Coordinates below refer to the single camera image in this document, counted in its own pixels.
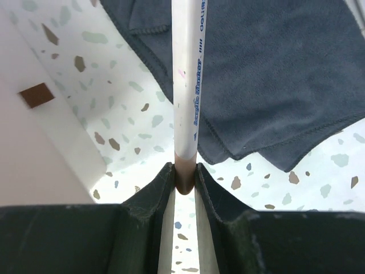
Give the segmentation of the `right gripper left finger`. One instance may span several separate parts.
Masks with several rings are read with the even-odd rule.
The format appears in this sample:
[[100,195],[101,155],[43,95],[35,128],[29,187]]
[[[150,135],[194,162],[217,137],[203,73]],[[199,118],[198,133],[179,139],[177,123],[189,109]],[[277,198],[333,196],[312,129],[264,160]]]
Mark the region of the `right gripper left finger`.
[[175,169],[121,204],[1,208],[2,273],[170,273]]

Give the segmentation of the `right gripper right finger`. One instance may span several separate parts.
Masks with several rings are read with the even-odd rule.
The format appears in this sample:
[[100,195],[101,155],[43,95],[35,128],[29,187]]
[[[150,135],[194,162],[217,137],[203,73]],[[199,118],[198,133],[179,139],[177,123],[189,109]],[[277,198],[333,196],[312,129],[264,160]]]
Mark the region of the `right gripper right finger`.
[[195,172],[201,273],[363,273],[364,214],[257,211]]

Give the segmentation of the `white drawer cabinet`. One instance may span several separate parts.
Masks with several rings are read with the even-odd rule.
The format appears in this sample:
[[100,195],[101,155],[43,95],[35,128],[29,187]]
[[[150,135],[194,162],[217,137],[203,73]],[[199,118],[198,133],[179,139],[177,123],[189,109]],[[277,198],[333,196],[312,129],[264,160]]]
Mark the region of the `white drawer cabinet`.
[[[33,109],[18,95],[45,83]],[[106,165],[23,36],[1,12],[1,204],[91,204]]]

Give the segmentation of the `brown cap white marker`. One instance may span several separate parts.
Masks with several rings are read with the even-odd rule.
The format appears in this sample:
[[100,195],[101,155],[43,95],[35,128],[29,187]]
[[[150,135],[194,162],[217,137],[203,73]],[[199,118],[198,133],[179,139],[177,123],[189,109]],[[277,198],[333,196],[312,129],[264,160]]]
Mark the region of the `brown cap white marker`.
[[208,1],[171,6],[176,189],[187,195],[196,169]]

